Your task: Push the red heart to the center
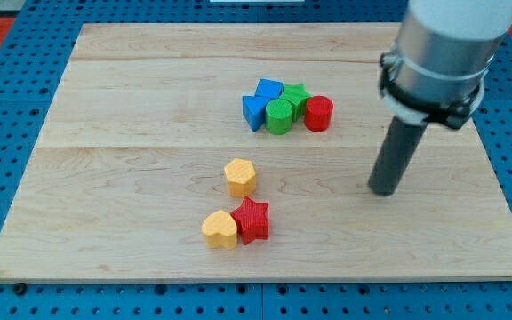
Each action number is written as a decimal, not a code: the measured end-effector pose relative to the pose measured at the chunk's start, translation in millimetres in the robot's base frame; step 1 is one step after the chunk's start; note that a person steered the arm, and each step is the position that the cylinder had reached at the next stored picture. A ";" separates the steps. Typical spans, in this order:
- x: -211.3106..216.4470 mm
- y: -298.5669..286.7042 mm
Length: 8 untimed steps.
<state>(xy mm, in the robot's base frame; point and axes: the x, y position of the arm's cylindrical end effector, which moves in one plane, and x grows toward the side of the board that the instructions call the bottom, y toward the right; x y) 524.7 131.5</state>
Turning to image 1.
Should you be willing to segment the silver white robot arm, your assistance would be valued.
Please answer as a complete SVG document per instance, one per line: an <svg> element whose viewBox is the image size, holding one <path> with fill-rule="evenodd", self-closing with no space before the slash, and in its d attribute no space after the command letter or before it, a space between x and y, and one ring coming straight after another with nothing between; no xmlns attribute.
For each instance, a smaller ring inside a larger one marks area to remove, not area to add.
<svg viewBox="0 0 512 320"><path fill-rule="evenodd" d="M484 97L484 78L512 25L512 0L410 0L380 94L408 125L461 128Z"/></svg>

